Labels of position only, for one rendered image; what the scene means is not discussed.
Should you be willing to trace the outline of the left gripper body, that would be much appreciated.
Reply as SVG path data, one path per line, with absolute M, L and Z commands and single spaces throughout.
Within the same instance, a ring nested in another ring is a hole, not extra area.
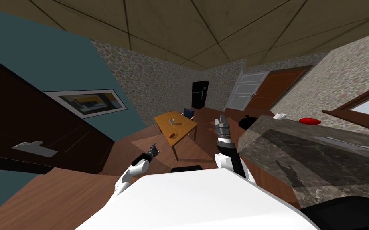
M 159 150 L 156 147 L 156 144 L 152 144 L 149 151 L 147 152 L 147 154 L 151 157 L 154 158 L 159 154 Z

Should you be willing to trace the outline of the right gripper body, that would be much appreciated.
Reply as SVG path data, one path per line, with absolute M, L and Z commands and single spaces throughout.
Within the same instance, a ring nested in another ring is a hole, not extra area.
M 229 129 L 229 124 L 216 124 L 215 131 L 217 134 L 217 139 L 219 142 L 231 143 L 231 132 Z

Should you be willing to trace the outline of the black rounded pot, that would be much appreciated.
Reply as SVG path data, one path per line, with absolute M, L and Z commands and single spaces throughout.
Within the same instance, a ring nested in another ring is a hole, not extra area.
M 238 126 L 242 128 L 243 130 L 248 130 L 249 127 L 257 120 L 257 117 L 250 117 L 249 115 L 245 115 L 244 118 L 242 118 L 238 122 Z

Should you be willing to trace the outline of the black fridge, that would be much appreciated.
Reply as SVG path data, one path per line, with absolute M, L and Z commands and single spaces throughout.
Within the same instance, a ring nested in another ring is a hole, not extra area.
M 208 81 L 197 81 L 192 83 L 192 108 L 201 109 L 205 106 L 208 85 Z

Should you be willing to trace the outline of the light wooden table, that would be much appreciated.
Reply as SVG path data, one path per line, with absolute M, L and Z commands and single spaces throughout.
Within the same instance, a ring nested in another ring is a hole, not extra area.
M 174 125 L 170 124 L 170 119 L 174 119 Z M 194 131 L 194 138 L 196 138 L 198 123 L 184 117 L 182 114 L 176 111 L 170 111 L 158 115 L 154 117 L 154 120 L 160 132 L 167 139 L 168 144 L 172 148 L 174 157 L 178 161 L 179 159 L 175 150 L 175 146 L 192 131 Z M 175 135 L 172 138 L 169 138 L 168 135 L 171 133 L 175 133 Z

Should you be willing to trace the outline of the white panel door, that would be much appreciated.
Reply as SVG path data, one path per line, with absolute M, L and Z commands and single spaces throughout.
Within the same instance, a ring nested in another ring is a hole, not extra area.
M 225 108 L 245 110 L 268 74 L 269 71 L 256 73 L 244 73 L 241 71 Z

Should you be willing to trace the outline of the reddish brown door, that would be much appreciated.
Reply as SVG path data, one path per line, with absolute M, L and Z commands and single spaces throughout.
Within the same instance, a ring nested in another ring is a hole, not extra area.
M 269 110 L 281 96 L 306 73 L 311 66 L 271 71 L 247 105 L 248 108 Z

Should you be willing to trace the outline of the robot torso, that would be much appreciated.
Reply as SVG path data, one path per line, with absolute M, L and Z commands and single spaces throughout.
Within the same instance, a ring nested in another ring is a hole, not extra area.
M 320 230 L 290 204 L 225 168 L 146 175 L 75 230 Z

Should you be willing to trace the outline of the red plate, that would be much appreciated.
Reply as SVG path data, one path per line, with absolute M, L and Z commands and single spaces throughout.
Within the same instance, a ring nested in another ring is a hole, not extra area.
M 320 120 L 309 118 L 309 117 L 299 119 L 299 122 L 305 125 L 319 125 L 321 123 Z

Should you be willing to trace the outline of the dark brown door leaf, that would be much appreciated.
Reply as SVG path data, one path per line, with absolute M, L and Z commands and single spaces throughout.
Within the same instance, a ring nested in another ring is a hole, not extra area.
M 34 141 L 58 153 L 44 157 L 12 149 Z M 99 174 L 113 145 L 110 137 L 0 64 L 0 170 Z

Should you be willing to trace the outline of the brown framed window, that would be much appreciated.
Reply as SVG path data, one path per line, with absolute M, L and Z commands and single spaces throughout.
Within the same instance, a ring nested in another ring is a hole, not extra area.
M 369 102 L 369 91 L 357 96 L 332 111 L 322 110 L 322 112 L 369 129 L 369 113 L 354 111 L 354 108 L 366 102 Z

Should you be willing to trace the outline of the white framed wall picture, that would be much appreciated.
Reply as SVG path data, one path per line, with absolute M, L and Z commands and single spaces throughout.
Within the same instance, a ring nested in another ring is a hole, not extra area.
M 113 89 L 50 91 L 45 94 L 82 119 L 127 110 Z

